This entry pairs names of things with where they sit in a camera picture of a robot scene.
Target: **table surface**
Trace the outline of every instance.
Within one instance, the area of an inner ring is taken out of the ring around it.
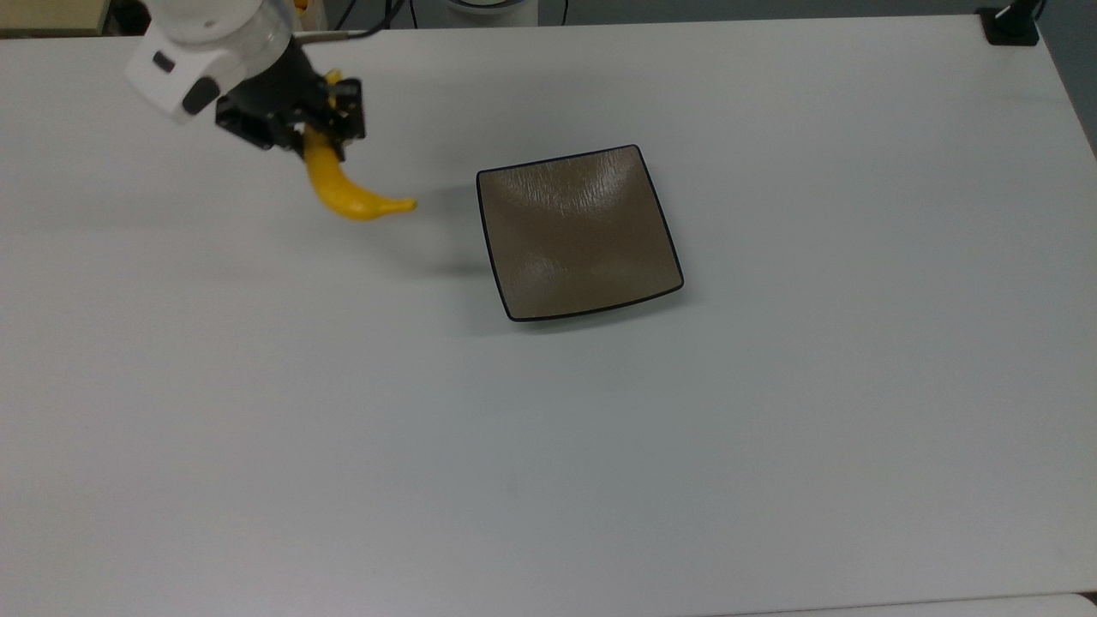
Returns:
[[[1097,606],[1079,595],[1045,595],[803,610],[774,617],[1097,617]]]
[[[348,173],[421,200],[369,225],[148,109],[136,44],[0,42],[5,615],[1097,587],[1097,164],[1042,44],[940,16],[310,46],[365,85]],[[630,143],[685,289],[508,322],[475,172]]]
[[[0,36],[97,36],[111,0],[3,0]]]

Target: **black cable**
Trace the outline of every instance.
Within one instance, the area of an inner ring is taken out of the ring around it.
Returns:
[[[342,24],[347,23],[347,18],[350,16],[350,12],[354,9],[354,4],[358,4],[358,0],[350,0],[350,2],[347,3],[347,10],[343,11],[343,16],[339,18],[339,21],[336,22],[336,30],[342,30]]]
[[[377,22],[376,25],[363,32],[355,32],[352,34],[348,34],[347,38],[365,38],[366,36],[373,36],[374,34],[381,32],[382,30],[385,30],[386,27],[388,27],[389,24],[393,23],[393,20],[396,19],[396,15],[400,12],[400,9],[404,8],[404,2],[407,2],[407,0],[396,0],[396,3],[393,4],[393,10],[385,13],[384,19]]]

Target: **white robot arm casing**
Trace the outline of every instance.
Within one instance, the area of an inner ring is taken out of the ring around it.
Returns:
[[[145,0],[152,18],[129,83],[177,122],[264,71],[293,36],[283,0]]]

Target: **square plate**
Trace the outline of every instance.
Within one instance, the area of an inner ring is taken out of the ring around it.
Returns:
[[[516,322],[618,308],[682,287],[637,146],[480,171],[476,192],[495,282]]]

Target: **floor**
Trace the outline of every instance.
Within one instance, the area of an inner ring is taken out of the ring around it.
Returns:
[[[331,24],[351,1],[325,0]],[[410,1],[419,27],[448,26],[442,0]],[[540,0],[541,23],[559,23],[564,2]],[[567,24],[970,14],[987,3],[1005,0],[569,0]],[[358,0],[343,27],[369,27],[383,13],[383,0]],[[394,27],[411,27],[407,9]],[[1097,153],[1097,0],[1048,0],[1040,30]]]

